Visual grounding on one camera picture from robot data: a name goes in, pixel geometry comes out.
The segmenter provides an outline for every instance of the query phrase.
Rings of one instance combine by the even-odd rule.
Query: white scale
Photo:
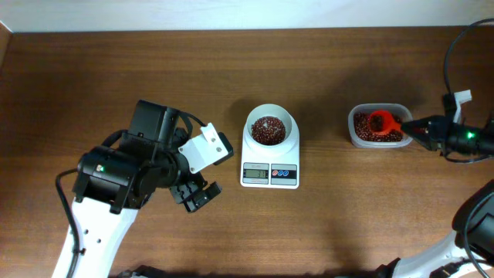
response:
[[[285,125],[285,140],[280,144],[266,146],[252,138],[252,125],[266,116],[277,117]],[[255,108],[244,126],[240,184],[256,188],[298,188],[299,150],[299,127],[286,110],[275,104]]]

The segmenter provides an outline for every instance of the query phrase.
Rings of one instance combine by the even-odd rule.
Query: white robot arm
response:
[[[452,277],[457,278],[477,269],[470,262],[464,249],[455,244],[456,232],[451,232],[441,242],[416,256],[400,259],[393,272],[393,278],[428,278]],[[491,268],[481,263],[484,270]]]
[[[181,118],[187,130],[178,128]],[[189,118],[201,125],[191,138]],[[119,139],[117,149],[111,145]],[[81,158],[77,169],[57,176],[56,186],[69,219],[69,231],[52,278],[108,277],[127,230],[156,188],[169,188],[174,200],[196,212],[221,192],[200,170],[233,156],[233,148],[212,124],[170,107],[140,100],[128,131],[110,135]],[[77,172],[69,208],[59,181]]]

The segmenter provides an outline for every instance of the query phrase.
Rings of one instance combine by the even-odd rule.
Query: brown wood surface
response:
[[[223,192],[195,214],[158,190],[120,246],[112,274],[168,271],[345,273],[412,256],[451,230],[493,161],[458,165],[413,142],[357,149],[347,115],[360,103],[442,114],[442,60],[459,28],[15,34],[0,81],[0,276],[50,276],[67,220],[59,172],[146,99],[225,132],[236,155],[203,174]],[[494,29],[475,30],[451,61],[453,90],[471,89],[467,123],[492,101]],[[301,132],[297,190],[239,184],[242,128],[277,103]],[[69,198],[74,177],[63,181]]]
[[[12,34],[10,31],[0,22],[0,71],[2,69],[3,57],[7,52],[8,42],[10,41]]]

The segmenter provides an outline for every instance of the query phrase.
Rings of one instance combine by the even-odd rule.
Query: orange scoop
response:
[[[379,131],[373,129],[371,124],[371,121],[376,116],[382,117],[382,129]],[[369,121],[367,122],[367,125],[369,127],[369,130],[376,135],[388,135],[392,131],[400,131],[401,133],[403,133],[403,131],[401,131],[401,124],[395,122],[393,115],[386,110],[378,110],[373,112],[369,116]]]

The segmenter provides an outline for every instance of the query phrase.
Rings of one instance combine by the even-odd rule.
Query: clear plastic tub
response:
[[[350,114],[348,114],[348,129],[350,130],[350,136],[352,139],[352,144],[355,147],[363,148],[390,148],[390,147],[404,147],[411,143],[413,140],[411,137],[404,135],[403,140],[399,142],[371,142],[364,141],[360,139],[357,134],[355,134],[354,126],[354,114],[355,113],[366,113],[370,114],[376,110],[387,110],[392,114],[397,115],[402,121],[407,122],[413,120],[410,111],[407,107],[397,103],[367,103],[355,106]]]

